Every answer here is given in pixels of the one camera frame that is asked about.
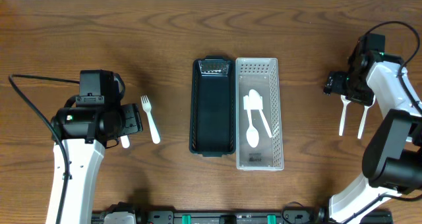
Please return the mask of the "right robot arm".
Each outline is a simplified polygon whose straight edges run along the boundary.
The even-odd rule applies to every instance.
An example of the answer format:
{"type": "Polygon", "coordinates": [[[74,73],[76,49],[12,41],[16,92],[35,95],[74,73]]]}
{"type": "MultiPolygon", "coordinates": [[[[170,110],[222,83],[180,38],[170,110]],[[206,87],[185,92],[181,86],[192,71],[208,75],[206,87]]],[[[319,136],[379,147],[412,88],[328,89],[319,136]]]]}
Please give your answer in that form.
{"type": "Polygon", "coordinates": [[[361,174],[329,199],[328,218],[337,223],[360,223],[389,200],[410,198],[421,189],[421,102],[413,89],[401,57],[377,49],[353,53],[347,72],[333,72],[325,92],[340,94],[345,102],[380,107],[383,121],[363,154],[361,174]]]}

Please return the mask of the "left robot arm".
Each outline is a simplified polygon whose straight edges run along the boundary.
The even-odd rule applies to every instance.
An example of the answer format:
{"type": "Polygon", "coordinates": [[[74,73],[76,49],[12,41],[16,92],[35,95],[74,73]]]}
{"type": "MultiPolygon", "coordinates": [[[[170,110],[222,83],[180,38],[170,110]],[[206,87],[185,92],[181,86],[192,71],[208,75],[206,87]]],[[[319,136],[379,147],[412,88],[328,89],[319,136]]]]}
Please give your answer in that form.
{"type": "Polygon", "coordinates": [[[128,135],[142,131],[137,104],[60,108],[51,120],[54,176],[47,223],[90,223],[96,179],[107,143],[129,146],[128,135]]]}

